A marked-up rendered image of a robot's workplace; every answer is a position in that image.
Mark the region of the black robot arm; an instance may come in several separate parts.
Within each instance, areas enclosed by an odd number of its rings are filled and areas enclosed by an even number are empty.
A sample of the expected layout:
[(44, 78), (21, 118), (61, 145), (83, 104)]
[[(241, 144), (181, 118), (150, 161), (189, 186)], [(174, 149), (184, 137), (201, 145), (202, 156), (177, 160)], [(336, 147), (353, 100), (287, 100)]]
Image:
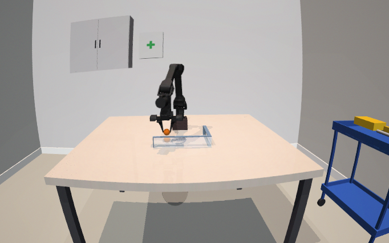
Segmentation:
[[(173, 95), (174, 89), (176, 89), (176, 96), (173, 100), (173, 109), (176, 109), (176, 114), (182, 114), (183, 119), (185, 119), (184, 110), (187, 110), (187, 103), (185, 101), (185, 97), (182, 95), (181, 76), (183, 72), (183, 64), (170, 64), (167, 77), (161, 82), (157, 94), (159, 98), (156, 99), (155, 105), (156, 107), (161, 108), (160, 117), (162, 121), (169, 120), (169, 118), (173, 118), (173, 111), (169, 111), (169, 108), (167, 108), (167, 110), (164, 110), (163, 107), (171, 105), (171, 96)], [(174, 79), (175, 88), (173, 85)]]

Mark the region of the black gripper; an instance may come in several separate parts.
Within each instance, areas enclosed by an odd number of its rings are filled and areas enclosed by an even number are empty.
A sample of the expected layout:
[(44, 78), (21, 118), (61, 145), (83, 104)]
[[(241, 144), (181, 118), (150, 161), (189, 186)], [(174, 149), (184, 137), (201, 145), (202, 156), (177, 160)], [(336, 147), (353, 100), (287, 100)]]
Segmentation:
[[(170, 106), (165, 106), (163, 107), (164, 110), (167, 110), (167, 108), (169, 108), (169, 111), (171, 111), (171, 105)], [(176, 122), (176, 121), (183, 121), (183, 115), (182, 114), (176, 114), (176, 116), (173, 116), (173, 118), (169, 118), (171, 119), (171, 125), (170, 125), (170, 132), (172, 130), (172, 126), (173, 124)], [(164, 128), (163, 128), (163, 121), (161, 120), (161, 117), (160, 116), (157, 116), (157, 115), (151, 115), (150, 116), (150, 121), (151, 122), (155, 122), (157, 120), (157, 123), (160, 124), (160, 127), (162, 129), (162, 132), (164, 133)]]

